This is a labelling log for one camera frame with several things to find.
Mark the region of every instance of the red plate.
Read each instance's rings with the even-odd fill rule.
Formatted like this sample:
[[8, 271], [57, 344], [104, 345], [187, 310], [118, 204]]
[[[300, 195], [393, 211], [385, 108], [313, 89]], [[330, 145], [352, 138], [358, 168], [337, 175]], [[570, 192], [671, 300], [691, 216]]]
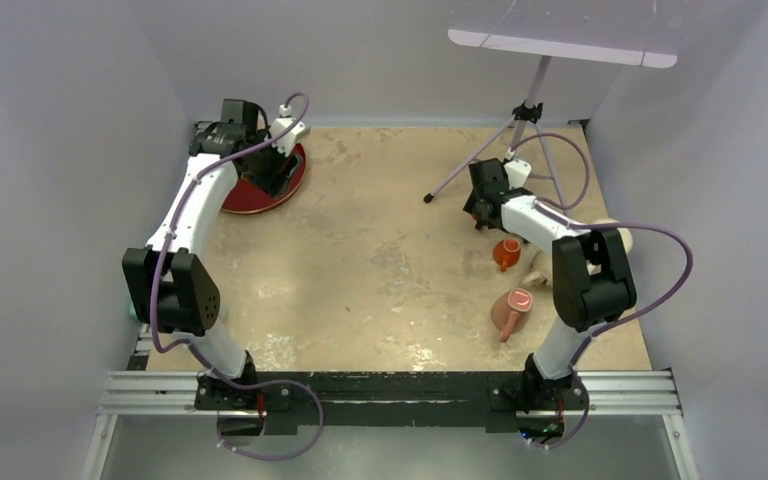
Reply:
[[304, 172], [307, 169], [307, 156], [305, 155], [304, 147], [296, 145], [293, 153], [301, 157], [302, 161], [298, 168], [296, 168], [295, 173], [293, 173], [293, 178], [290, 179], [287, 193], [280, 197], [272, 198], [247, 180], [241, 178], [237, 181], [237, 185], [231, 190], [231, 193], [228, 194], [228, 197], [225, 198], [222, 210], [240, 215], [253, 215], [255, 213], [267, 212], [286, 202], [299, 189], [302, 177], [304, 177]]

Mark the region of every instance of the white wall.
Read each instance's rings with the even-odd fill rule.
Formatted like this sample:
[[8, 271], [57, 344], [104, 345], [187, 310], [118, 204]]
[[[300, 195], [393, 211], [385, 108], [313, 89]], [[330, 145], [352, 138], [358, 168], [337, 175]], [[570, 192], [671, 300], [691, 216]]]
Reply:
[[0, 478], [77, 478], [188, 128], [124, 0], [0, 0]]
[[[217, 98], [263, 103], [296, 90], [316, 125], [497, 125], [538, 58], [453, 44], [459, 0], [130, 0], [194, 118]], [[589, 118], [616, 65], [558, 59], [541, 91], [551, 122]]]
[[[703, 477], [768, 478], [768, 1], [708, 7], [675, 67], [620, 73], [590, 146], [614, 216], [695, 250], [690, 281], [643, 328], [654, 365], [674, 367]], [[634, 245], [646, 302], [681, 254]]]

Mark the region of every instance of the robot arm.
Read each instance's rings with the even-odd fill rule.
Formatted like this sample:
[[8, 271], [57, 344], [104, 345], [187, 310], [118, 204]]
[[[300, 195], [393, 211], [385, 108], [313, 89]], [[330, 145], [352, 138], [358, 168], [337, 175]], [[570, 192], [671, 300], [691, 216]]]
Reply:
[[[261, 143], [267, 135], [277, 136], [295, 121], [292, 108], [282, 105], [280, 117], [269, 130], [258, 129], [258, 116], [262, 110], [257, 104], [244, 100], [222, 103], [220, 121], [194, 136], [186, 175], [160, 227], [145, 247], [129, 248], [125, 252], [122, 268], [137, 319], [141, 322], [149, 323], [152, 273], [168, 226], [192, 180], [220, 158]], [[292, 154], [293, 148], [309, 131], [308, 125], [299, 122], [271, 148], [216, 167], [201, 178], [177, 219], [163, 270], [164, 275], [171, 273], [171, 277], [165, 275], [158, 292], [158, 329], [176, 338], [187, 338], [212, 365], [232, 378], [242, 373], [246, 354], [224, 325], [216, 323], [220, 316], [221, 296], [200, 256], [222, 203], [241, 177], [273, 197], [286, 193], [301, 163], [301, 159]]]
[[[572, 220], [560, 222], [543, 214], [538, 198], [522, 187], [531, 172], [522, 160], [475, 162], [469, 172], [473, 190], [464, 211], [475, 219], [475, 228], [519, 235], [552, 257], [558, 318], [543, 344], [528, 356], [519, 393], [526, 410], [552, 404], [569, 388], [582, 342], [637, 301], [622, 238], [616, 229], [573, 229]], [[593, 265], [599, 268], [590, 273]]]

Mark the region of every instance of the beige mug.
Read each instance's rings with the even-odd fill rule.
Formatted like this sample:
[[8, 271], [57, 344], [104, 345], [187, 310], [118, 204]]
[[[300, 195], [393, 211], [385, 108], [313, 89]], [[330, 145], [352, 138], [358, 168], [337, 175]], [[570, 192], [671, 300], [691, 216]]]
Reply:
[[534, 297], [528, 290], [522, 288], [509, 290], [496, 300], [493, 308], [490, 309], [490, 320], [496, 328], [501, 330], [502, 343], [507, 342], [513, 333], [522, 330], [533, 303]]

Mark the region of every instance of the beige tabletop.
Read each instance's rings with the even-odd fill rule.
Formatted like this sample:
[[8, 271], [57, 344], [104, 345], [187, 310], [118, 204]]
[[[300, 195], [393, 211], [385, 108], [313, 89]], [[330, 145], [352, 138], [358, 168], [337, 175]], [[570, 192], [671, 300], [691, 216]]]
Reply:
[[[500, 273], [492, 249], [507, 235], [477, 232], [461, 208], [464, 171], [429, 205], [422, 198], [480, 145], [486, 128], [314, 128], [295, 197], [261, 215], [220, 213], [205, 264], [228, 308], [226, 326], [261, 370], [519, 370], [555, 319], [551, 292], [532, 289], [525, 328], [501, 344], [493, 302], [529, 272], [529, 254]], [[549, 129], [586, 151], [580, 128]], [[512, 131], [480, 158], [500, 157]], [[583, 184], [579, 156], [550, 139], [567, 197]], [[537, 141], [519, 156], [548, 173]], [[557, 198], [551, 181], [526, 188]], [[570, 216], [606, 216], [598, 181]], [[600, 337], [580, 366], [648, 370], [637, 322]], [[153, 352], [149, 370], [196, 371], [185, 350]]]

